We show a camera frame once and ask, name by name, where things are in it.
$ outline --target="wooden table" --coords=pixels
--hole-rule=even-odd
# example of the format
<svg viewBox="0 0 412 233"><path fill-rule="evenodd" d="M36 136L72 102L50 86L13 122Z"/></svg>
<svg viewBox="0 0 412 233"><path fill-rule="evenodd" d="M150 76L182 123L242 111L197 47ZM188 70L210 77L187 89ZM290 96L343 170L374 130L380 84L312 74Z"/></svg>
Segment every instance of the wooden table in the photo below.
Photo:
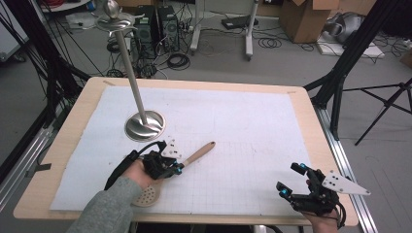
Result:
<svg viewBox="0 0 412 233"><path fill-rule="evenodd" d="M258 85L240 83L202 83L181 81L138 80L139 86L180 89L209 89L251 91L288 94L301 130L313 168L324 172L338 171L333 155L306 90L297 86ZM108 85L128 86L127 79L90 79L70 115L67 117L43 163L51 163L51 169L37 172L19 200L14 215L29 219L76 219L81 212L51 211L50 205L59 187L65 166L80 141L83 130L95 110L100 96ZM358 224L358 218L348 195L340 195L347 212L346 225ZM230 224L286 224L309 225L302 217L287 216L212 216L212 215L167 215L136 214L136 221L185 222L185 223L230 223Z"/></svg>

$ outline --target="white plastic part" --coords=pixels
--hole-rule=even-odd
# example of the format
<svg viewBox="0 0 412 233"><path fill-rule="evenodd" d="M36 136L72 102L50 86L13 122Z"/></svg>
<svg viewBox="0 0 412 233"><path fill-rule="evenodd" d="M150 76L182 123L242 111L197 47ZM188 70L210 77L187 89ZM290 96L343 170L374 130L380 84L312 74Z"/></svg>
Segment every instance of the white plastic part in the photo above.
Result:
<svg viewBox="0 0 412 233"><path fill-rule="evenodd" d="M199 38L200 38L200 28L201 28L200 24L197 24L194 27L193 36L191 37L191 45L190 45L190 50L192 52L195 52L197 50L197 45L199 44Z"/></svg>
<svg viewBox="0 0 412 233"><path fill-rule="evenodd" d="M179 149L176 147L175 140L172 139L166 148L161 152L163 157L170 157L170 158L181 158L182 154L179 152Z"/></svg>
<svg viewBox="0 0 412 233"><path fill-rule="evenodd" d="M333 171L325 177L322 186L340 193L370 195L370 191Z"/></svg>
<svg viewBox="0 0 412 233"><path fill-rule="evenodd" d="M252 44L252 35L246 35L246 56L251 58L254 55L254 46Z"/></svg>

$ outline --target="human hand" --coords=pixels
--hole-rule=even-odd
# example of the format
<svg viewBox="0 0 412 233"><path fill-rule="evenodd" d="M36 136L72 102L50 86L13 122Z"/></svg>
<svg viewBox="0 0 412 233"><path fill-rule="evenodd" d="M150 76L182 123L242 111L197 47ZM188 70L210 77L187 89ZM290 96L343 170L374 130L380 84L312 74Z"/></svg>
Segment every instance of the human hand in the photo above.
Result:
<svg viewBox="0 0 412 233"><path fill-rule="evenodd" d="M142 189L149 187L154 180L145 172L145 166L141 159L134 161L130 167L128 167L124 173L123 177L127 177L134 182L136 182Z"/></svg>
<svg viewBox="0 0 412 233"><path fill-rule="evenodd" d="M328 214L317 216L314 213L302 212L302 214L312 223L314 233L337 232L337 212L333 210Z"/></svg>

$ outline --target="aluminum rail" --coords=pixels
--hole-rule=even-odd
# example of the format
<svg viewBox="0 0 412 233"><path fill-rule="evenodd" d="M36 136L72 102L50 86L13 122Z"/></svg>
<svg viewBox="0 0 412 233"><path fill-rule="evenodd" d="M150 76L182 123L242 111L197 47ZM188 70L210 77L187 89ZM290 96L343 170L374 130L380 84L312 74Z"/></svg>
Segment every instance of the aluminum rail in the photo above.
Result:
<svg viewBox="0 0 412 233"><path fill-rule="evenodd" d="M316 115L318 116L319 122L324 129L327 142L329 143L330 149L332 150L334 159L339 168L342 176L348 177L354 183L357 183L355 174L352 171L351 165L349 164L348 158L346 157L345 151L343 150L342 144L336 141L330 131L330 117L327 110L315 108ZM366 202L361 195L350 195L352 203L354 204L355 211L358 215L360 226L364 233L377 233L375 222L373 221L372 215L366 206Z"/></svg>
<svg viewBox="0 0 412 233"><path fill-rule="evenodd" d="M59 116L62 113L60 105L56 107L56 115ZM41 155L44 149L47 147L49 141L52 141L57 134L54 130L54 123L58 120L55 119L49 127L41 128L36 136L33 138L23 155L20 157L16 165L13 167L7 178L0 185L0 213L6 207L6 204L13 196L21 181L26 176L26 172L30 170L32 165L36 162L37 157Z"/></svg>

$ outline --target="sleeve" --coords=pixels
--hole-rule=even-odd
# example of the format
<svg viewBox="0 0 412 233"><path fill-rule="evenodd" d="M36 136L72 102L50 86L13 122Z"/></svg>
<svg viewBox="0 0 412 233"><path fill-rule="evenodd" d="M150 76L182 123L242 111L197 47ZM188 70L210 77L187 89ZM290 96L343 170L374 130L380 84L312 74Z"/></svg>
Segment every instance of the sleeve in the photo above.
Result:
<svg viewBox="0 0 412 233"><path fill-rule="evenodd" d="M133 218L131 202L142 188L126 177L119 177L107 191L98 192L86 205L67 233L126 232Z"/></svg>

